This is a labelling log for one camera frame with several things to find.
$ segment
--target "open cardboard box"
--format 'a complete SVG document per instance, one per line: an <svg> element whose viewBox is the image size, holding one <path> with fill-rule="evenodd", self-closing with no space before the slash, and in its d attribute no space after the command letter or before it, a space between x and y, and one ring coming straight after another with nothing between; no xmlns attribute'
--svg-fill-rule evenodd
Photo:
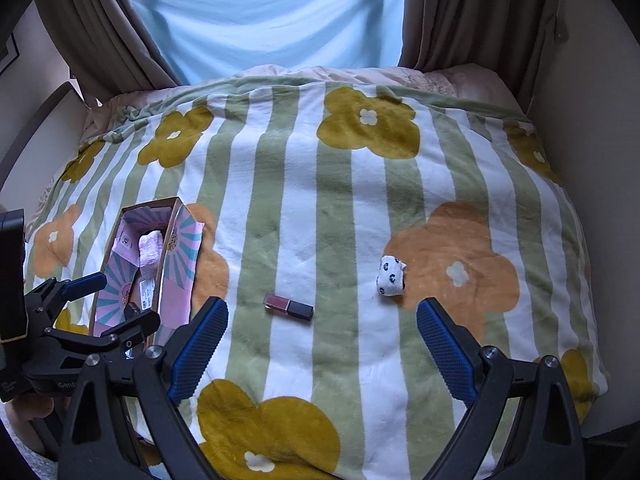
<svg viewBox="0 0 640 480"><path fill-rule="evenodd" d="M99 336L123 322L124 307L129 301L160 315L160 328L147 339L144 348L164 345L176 328L187 324L203 227L178 197L124 208L107 245L110 250L101 269L107 286L94 296L89 333ZM155 280L139 286L138 243L142 235L156 230L163 239L158 271Z"/></svg>

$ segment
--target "lip gloss tube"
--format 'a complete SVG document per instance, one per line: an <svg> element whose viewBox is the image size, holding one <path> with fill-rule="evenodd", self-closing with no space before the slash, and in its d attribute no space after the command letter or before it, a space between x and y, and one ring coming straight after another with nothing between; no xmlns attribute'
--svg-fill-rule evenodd
<svg viewBox="0 0 640 480"><path fill-rule="evenodd" d="M311 305L299 303L288 298L283 298L282 296L276 296L271 292L264 295L263 303L267 308L283 312L288 316L299 319L311 321L311 318L314 316L314 308Z"/></svg>

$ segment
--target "light blue fabric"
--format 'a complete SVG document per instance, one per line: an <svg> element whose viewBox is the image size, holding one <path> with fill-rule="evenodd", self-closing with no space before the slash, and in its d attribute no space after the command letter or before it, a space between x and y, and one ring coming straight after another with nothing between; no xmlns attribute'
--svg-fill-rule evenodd
<svg viewBox="0 0 640 480"><path fill-rule="evenodd" d="M404 0L132 0L184 84L261 64L396 66Z"/></svg>

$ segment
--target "striped blanket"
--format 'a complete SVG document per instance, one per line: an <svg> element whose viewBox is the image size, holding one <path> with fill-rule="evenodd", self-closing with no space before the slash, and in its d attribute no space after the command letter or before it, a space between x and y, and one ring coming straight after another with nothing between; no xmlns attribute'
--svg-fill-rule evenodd
<svg viewBox="0 0 640 480"><path fill-rule="evenodd" d="M206 225L192 313L208 296L230 311L180 406L224 478L421 479L465 410L417 333L427 296L481 344L558 355L580 417L606 391L580 224L516 112L286 76L124 110L55 185L28 243L27 290L99 270L120 209L171 196ZM407 265L402 296L377 291L384 254ZM266 292L313 305L312 322L271 315ZM57 326L86 332L91 300ZM149 437L133 400L130 411Z"/></svg>

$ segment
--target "bolt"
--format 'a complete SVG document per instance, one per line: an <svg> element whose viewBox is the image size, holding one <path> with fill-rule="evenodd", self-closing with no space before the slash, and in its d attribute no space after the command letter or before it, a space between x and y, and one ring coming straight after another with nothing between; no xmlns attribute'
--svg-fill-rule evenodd
<svg viewBox="0 0 640 480"><path fill-rule="evenodd" d="M98 354L89 354L84 362L89 366L95 366L100 362L100 356Z"/></svg>
<svg viewBox="0 0 640 480"><path fill-rule="evenodd" d="M556 368L559 365L558 359L552 355L545 356L544 362L549 368Z"/></svg>
<svg viewBox="0 0 640 480"><path fill-rule="evenodd" d="M482 353L487 359L493 359L498 355L498 349L495 346L485 346L482 349Z"/></svg>
<svg viewBox="0 0 640 480"><path fill-rule="evenodd" d="M162 347L160 345L153 345L145 350L145 355L149 359L155 359L157 357L160 357L161 353L162 353Z"/></svg>

